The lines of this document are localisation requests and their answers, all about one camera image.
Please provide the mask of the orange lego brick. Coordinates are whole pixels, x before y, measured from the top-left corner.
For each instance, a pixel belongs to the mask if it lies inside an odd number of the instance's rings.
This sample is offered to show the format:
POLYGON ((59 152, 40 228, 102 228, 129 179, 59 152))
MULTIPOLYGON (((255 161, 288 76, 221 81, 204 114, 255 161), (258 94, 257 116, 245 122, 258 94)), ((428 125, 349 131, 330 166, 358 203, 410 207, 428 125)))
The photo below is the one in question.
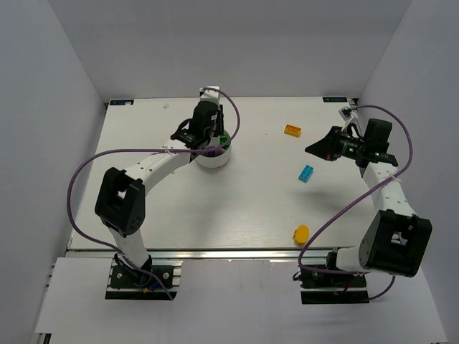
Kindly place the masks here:
POLYGON ((287 124, 284 129, 284 133, 286 135, 291 135, 297 138, 301 136, 301 131, 302 131, 301 128, 294 126, 294 125, 289 125, 289 124, 287 124))

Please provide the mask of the purple lego brick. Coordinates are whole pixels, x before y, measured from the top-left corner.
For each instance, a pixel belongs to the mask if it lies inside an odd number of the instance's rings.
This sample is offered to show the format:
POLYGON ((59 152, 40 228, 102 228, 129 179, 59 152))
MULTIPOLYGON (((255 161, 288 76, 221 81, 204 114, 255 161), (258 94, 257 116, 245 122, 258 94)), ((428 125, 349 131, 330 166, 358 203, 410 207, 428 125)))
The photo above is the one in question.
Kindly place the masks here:
POLYGON ((218 155, 218 150, 212 150, 212 151, 208 151, 205 153, 205 156, 210 157, 210 158, 216 157, 217 155, 218 155))

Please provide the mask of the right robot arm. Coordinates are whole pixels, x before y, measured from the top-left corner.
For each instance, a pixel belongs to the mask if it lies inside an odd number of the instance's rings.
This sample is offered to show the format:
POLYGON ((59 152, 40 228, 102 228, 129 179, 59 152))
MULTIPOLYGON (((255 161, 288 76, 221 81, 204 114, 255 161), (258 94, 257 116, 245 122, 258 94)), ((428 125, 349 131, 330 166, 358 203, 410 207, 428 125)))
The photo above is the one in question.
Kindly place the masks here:
POLYGON ((416 215, 397 178, 397 159, 387 152, 392 124, 371 119, 361 137, 333 126, 305 151, 325 161, 353 160, 371 192, 376 215, 359 246, 338 248, 326 266, 339 272, 386 272, 414 277, 432 233, 429 220, 416 215))

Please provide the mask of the large cyan lego brick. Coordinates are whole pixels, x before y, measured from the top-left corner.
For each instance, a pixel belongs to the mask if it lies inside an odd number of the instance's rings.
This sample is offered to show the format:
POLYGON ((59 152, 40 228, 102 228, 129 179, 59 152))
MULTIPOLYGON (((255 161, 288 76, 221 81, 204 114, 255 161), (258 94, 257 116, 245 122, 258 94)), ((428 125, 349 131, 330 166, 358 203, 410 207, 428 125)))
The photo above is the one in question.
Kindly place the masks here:
POLYGON ((307 183, 314 172, 314 167, 306 165, 298 176, 298 180, 307 183))

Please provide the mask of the yellow round lego piece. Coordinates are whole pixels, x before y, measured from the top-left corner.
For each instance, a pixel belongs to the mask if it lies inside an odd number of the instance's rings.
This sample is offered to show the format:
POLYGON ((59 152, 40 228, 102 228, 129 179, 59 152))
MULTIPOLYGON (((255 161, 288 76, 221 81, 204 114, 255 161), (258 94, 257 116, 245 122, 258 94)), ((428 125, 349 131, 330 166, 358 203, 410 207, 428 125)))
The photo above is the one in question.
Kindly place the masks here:
POLYGON ((302 247, 309 240, 309 228, 306 225, 298 226, 293 232, 293 242, 298 247, 302 247))

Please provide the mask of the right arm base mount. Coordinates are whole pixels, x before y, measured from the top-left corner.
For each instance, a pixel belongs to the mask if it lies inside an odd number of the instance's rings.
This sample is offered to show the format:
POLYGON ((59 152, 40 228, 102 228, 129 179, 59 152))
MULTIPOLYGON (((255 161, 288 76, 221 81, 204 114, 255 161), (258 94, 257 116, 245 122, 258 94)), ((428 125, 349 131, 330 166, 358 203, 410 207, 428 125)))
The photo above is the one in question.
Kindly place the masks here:
POLYGON ((312 264, 310 271, 299 267, 292 280, 300 282, 303 305, 352 305, 369 303, 363 274, 336 274, 338 249, 333 248, 323 264, 312 264))

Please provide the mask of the dark green lego brick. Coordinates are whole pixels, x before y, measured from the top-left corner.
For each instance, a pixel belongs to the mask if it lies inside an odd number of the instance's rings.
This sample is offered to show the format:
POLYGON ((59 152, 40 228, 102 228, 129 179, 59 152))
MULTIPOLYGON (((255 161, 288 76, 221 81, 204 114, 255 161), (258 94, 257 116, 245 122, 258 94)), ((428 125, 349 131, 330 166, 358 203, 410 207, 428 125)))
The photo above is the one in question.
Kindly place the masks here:
POLYGON ((219 145, 225 151, 227 151, 229 149, 229 147, 230 147, 230 144, 228 143, 229 140, 230 140, 230 137, 227 136, 227 135, 219 136, 219 145))

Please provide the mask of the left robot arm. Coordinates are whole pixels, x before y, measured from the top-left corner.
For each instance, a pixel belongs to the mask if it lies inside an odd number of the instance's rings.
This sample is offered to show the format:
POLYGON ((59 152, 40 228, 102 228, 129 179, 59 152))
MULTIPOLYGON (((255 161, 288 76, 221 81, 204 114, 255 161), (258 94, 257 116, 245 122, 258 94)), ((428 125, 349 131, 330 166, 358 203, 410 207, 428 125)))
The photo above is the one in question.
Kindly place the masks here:
POLYGON ((118 255, 122 265, 130 262, 144 270, 150 268, 151 257, 141 236, 148 192, 203 153, 222 129, 220 103, 200 100, 192 118, 179 125, 158 153, 128 168, 110 168, 105 172, 95 213, 109 228, 117 248, 122 251, 118 255))

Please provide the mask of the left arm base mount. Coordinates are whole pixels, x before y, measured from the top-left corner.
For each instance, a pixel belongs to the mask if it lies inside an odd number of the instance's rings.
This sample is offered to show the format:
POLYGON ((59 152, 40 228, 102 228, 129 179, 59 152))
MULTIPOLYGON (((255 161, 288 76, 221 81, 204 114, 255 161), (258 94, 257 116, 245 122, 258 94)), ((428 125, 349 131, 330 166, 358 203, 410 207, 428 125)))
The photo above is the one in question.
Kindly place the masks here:
POLYGON ((133 269, 115 254, 111 262, 105 299, 172 301, 175 298, 179 286, 178 267, 154 264, 149 259, 141 268, 150 269, 158 279, 133 269))

